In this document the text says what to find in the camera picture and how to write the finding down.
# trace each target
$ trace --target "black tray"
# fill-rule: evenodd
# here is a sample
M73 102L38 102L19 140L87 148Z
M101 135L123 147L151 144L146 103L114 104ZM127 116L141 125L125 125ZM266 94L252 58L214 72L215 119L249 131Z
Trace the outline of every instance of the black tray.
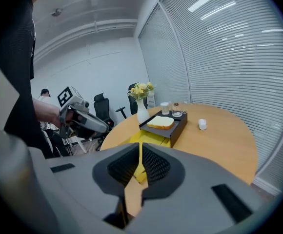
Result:
M163 117L171 117L174 119L174 126L170 128L169 130L161 130L153 127L148 127L147 123L151 121L154 117L156 116L163 116ZM168 115L163 115L162 111L157 112L155 115L150 117L148 120L140 124L140 129L146 130L148 132L163 136L165 138L171 139L171 147L174 146L176 140L179 138L181 135L185 125L187 124L187 114L183 114L180 117L173 117L172 112Z

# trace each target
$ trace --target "chair armrest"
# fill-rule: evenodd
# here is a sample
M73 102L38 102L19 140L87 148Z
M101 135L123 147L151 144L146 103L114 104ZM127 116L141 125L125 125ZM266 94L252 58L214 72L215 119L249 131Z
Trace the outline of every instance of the chair armrest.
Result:
M121 107L119 109L116 110L116 112L122 111L125 107Z

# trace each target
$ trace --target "round wooden table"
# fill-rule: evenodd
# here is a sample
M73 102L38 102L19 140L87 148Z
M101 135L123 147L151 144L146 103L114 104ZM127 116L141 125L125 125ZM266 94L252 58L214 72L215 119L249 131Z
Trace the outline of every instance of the round wooden table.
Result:
M173 148L208 158L247 184L251 184L257 168L257 149L246 124L234 114L203 104L184 105L188 122ZM150 116L160 107L148 109ZM200 130L199 119L206 119L207 129ZM104 140L101 150L115 147L139 131L137 115L118 124Z

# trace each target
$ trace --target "white wall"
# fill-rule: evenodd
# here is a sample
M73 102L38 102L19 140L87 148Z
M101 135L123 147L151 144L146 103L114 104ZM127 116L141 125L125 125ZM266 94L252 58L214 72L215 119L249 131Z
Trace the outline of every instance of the white wall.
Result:
M134 37L138 38L139 34L142 31L143 26L147 22L151 12L157 5L159 0L144 0L138 14L138 21L134 32Z
M128 86L148 82L148 74L139 43L132 31L111 30L71 41L35 63L35 78L31 81L32 97L38 98L47 88L56 97L65 87L75 87L95 114L94 96L104 93L109 98L110 116L123 120L115 110L125 107L130 116Z

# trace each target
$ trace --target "black office chair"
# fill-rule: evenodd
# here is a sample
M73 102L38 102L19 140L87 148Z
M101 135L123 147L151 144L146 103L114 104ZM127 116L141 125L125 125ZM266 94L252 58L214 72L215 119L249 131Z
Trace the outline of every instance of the black office chair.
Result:
M95 149L96 151L98 148L101 147L103 140L106 138L108 133L112 130L114 126L114 121L110 118L109 115L109 99L103 96L103 93L96 95L94 97L94 108L96 112L96 116L108 124L109 131L107 133L97 133L95 138L98 138L98 147Z
M131 91L131 89L135 86L135 84L136 84L136 83L134 83L134 84L132 84L132 85L130 85L130 86L128 87L128 92L127 92L127 94ZM137 113L137 103L136 103L136 99L134 99L134 98L131 97L131 96L127 96L127 97L128 97L129 102L130 102L131 115L134 115L134 114ZM145 108L148 107L148 105L147 105L147 98L144 98L144 99L143 99L143 104L145 105ZM121 108L117 109L116 112L121 111L123 117L126 119L127 117L126 117L126 115L125 115L125 113L124 113L124 111L123 111L124 108L125 108L125 107L121 107Z

